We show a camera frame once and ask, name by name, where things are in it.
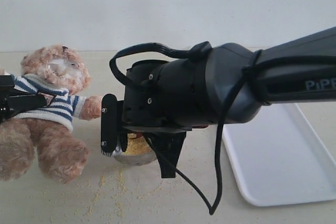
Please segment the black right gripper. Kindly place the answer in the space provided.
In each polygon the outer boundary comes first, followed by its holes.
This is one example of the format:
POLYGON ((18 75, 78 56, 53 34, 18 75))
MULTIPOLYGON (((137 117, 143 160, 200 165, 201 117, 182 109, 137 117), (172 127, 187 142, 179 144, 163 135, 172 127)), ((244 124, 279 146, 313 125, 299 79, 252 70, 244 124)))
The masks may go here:
MULTIPOLYGON (((186 131, 210 124, 205 67, 206 60, 141 60, 127 70, 127 77, 145 91, 125 89, 122 119, 130 130, 164 132, 149 135, 161 178, 176 177, 186 131)), ((115 95, 103 97, 100 142, 102 154, 109 157, 117 146, 117 107, 115 95)))

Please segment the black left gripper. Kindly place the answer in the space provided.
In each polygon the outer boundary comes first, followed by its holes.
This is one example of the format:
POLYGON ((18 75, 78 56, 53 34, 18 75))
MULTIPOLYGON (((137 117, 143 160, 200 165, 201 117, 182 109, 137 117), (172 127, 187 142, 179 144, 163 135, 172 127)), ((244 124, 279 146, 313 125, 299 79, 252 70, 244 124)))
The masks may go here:
POLYGON ((11 75, 1 75, 1 123, 14 116, 47 106, 42 94, 33 94, 14 89, 11 75))

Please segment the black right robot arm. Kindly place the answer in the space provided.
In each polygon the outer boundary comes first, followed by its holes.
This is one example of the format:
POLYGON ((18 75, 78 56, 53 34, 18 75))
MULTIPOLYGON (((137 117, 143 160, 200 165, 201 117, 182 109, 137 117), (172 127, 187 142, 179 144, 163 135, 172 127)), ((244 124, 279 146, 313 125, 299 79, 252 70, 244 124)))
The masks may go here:
POLYGON ((261 106, 335 100, 335 28, 266 50, 236 43, 189 50, 145 43, 120 50, 109 62, 124 98, 102 100, 101 152, 117 156, 127 135, 152 141, 162 178, 175 177, 188 131, 246 123, 261 106))

